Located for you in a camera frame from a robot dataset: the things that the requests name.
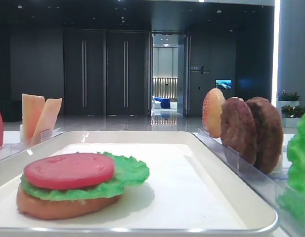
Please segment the brown meat patty near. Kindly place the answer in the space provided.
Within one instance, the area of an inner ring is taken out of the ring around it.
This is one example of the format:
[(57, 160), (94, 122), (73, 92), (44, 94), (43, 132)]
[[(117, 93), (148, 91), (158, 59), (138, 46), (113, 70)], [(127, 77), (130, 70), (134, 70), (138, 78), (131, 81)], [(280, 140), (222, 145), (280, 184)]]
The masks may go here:
[(222, 144), (253, 165), (257, 159), (257, 129), (247, 103), (238, 97), (227, 99), (222, 105), (220, 129)]

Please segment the orange cheese slice right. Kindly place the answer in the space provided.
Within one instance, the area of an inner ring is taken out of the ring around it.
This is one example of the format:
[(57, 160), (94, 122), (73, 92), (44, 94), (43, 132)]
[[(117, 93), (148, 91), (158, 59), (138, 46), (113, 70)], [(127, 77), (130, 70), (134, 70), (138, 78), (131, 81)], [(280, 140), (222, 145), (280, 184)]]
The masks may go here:
[(62, 98), (46, 100), (42, 114), (38, 120), (33, 137), (45, 131), (53, 131), (62, 104)]

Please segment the white rectangular tray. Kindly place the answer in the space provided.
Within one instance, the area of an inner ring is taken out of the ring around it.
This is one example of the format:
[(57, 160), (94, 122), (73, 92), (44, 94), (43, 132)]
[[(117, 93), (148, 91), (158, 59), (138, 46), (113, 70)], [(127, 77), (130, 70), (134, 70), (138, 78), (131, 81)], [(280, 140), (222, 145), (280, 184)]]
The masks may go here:
[[(25, 165), (75, 152), (132, 156), (150, 175), (97, 213), (62, 221), (20, 214)], [(0, 161), (0, 237), (269, 237), (277, 227), (275, 209), (188, 132), (65, 132)]]

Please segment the clear acrylic rack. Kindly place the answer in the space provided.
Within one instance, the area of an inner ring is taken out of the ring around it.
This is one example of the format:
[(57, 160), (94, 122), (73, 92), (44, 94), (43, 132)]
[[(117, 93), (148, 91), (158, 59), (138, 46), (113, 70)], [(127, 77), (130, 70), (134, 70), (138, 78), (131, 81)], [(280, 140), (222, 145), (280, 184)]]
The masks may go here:
[(22, 140), (22, 131), (2, 131), (0, 132), (0, 161), (20, 152), (42, 149), (44, 145), (50, 147), (50, 140), (64, 133), (61, 128), (46, 130), (39, 135)]
[(279, 163), (271, 174), (264, 174), (241, 159), (232, 148), (224, 147), (218, 139), (199, 129), (196, 137), (228, 168), (242, 179), (279, 214), (280, 229), (288, 237), (305, 237), (305, 195), (290, 187), (288, 168)]

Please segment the brown meat patty far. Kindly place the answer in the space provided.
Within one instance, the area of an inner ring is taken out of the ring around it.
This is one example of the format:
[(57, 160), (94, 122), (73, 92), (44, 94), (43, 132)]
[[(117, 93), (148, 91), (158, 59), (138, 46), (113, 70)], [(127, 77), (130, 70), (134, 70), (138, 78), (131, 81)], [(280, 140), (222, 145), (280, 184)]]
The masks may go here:
[(254, 167), (269, 174), (277, 166), (282, 151), (281, 114), (266, 98), (254, 97), (246, 103), (251, 109), (257, 130), (257, 159)]

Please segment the clear acrylic rack right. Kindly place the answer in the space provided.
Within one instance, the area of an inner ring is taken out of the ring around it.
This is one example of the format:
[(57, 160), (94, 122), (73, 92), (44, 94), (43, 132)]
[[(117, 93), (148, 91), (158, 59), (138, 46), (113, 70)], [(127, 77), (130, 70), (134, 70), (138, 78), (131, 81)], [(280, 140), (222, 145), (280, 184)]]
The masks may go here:
[(199, 129), (196, 137), (228, 168), (242, 179), (279, 214), (280, 229), (288, 237), (305, 237), (305, 195), (290, 187), (288, 168), (279, 163), (271, 174), (264, 174), (241, 159), (232, 148), (224, 147), (218, 139)]

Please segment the dark double door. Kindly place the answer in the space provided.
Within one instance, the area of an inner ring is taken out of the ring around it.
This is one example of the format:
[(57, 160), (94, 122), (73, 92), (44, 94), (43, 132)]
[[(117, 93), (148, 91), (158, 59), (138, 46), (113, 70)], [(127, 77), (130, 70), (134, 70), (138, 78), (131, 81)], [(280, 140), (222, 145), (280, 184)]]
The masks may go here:
[(145, 115), (146, 41), (144, 31), (65, 30), (65, 114)]

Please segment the orange cheese slice left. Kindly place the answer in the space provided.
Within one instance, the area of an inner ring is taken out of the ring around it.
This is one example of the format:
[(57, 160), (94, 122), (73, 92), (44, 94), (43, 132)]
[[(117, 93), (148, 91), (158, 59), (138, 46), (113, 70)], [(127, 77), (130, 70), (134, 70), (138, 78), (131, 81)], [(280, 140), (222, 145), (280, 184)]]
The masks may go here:
[(22, 94), (23, 140), (33, 137), (45, 104), (43, 96)]

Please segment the orange cheese slice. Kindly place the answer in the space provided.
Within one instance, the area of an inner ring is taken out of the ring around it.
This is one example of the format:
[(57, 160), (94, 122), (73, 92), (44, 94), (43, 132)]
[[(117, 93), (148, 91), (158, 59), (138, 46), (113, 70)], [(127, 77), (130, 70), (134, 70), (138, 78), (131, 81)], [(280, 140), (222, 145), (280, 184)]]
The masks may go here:
[(43, 96), (22, 94), (23, 140), (33, 137), (45, 104)]
[(62, 104), (62, 98), (46, 100), (42, 114), (38, 120), (33, 137), (45, 131), (53, 131)]

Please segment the green lettuce leaf on tray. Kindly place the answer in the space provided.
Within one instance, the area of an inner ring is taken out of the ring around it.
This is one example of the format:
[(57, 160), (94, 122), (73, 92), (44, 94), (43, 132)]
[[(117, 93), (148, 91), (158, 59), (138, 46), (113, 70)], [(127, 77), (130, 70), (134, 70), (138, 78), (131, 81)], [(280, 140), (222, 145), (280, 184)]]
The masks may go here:
[(134, 157), (115, 156), (109, 152), (104, 155), (112, 158), (115, 163), (113, 177), (92, 187), (50, 190), (35, 187), (30, 184), (25, 175), (20, 178), (22, 189), (29, 195), (42, 200), (66, 201), (78, 199), (111, 198), (124, 193), (125, 187), (140, 186), (149, 177), (150, 170), (146, 163)]

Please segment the bottom bun slice on tray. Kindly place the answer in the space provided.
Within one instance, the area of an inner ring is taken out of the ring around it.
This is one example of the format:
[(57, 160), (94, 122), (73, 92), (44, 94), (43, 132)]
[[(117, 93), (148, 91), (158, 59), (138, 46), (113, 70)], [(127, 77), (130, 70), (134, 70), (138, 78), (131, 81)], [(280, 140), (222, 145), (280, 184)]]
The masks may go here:
[(94, 213), (113, 205), (120, 195), (106, 198), (78, 200), (42, 200), (26, 193), (20, 185), (17, 190), (16, 204), (19, 213), (41, 220), (64, 220)]

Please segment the sesame bun top front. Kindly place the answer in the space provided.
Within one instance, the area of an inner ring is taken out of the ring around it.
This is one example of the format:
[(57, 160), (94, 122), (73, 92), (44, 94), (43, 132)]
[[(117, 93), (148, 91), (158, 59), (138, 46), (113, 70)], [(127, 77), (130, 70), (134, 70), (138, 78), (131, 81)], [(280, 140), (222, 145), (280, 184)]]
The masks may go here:
[(222, 91), (218, 88), (211, 89), (205, 96), (202, 107), (203, 127), (213, 138), (221, 134), (220, 123), (222, 104), (225, 102)]

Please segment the green lettuce leaf standing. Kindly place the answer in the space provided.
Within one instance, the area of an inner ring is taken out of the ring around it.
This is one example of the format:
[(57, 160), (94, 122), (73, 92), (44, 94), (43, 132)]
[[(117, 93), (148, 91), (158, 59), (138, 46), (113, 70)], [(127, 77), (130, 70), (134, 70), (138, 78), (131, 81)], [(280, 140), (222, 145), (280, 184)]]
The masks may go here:
[(305, 114), (297, 129), (287, 148), (287, 158), (292, 163), (288, 170), (289, 188), (278, 197), (278, 204), (305, 224)]

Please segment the small wall screen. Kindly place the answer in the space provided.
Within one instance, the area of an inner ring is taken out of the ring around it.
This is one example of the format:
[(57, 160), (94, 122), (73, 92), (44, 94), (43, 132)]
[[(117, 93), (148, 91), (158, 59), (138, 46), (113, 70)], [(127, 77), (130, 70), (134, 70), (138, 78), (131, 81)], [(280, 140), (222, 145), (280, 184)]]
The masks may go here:
[(231, 89), (232, 86), (231, 80), (229, 79), (217, 79), (215, 84), (218, 89)]

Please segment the clear acrylic rack left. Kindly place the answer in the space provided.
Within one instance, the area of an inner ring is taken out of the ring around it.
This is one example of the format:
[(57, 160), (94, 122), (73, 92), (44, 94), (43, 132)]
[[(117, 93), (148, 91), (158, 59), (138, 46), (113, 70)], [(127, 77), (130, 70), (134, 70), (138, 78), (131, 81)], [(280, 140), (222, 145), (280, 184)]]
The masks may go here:
[(44, 145), (50, 147), (50, 140), (64, 133), (61, 128), (46, 130), (39, 135), (22, 140), (22, 131), (2, 131), (0, 132), (0, 161), (20, 152), (42, 149)]

